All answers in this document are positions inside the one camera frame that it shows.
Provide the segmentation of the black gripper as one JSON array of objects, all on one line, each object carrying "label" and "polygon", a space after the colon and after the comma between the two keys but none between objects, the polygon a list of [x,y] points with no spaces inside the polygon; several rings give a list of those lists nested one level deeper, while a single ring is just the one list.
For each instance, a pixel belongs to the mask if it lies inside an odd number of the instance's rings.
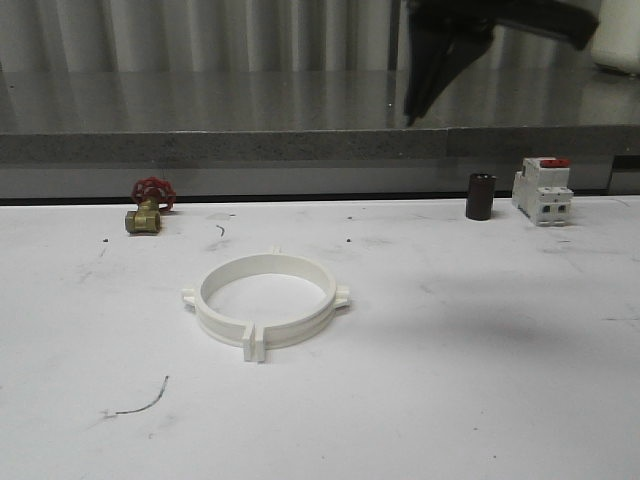
[{"label": "black gripper", "polygon": [[500,25],[586,47],[599,21],[589,10],[560,1],[411,1],[408,3],[408,126],[493,43]]}]

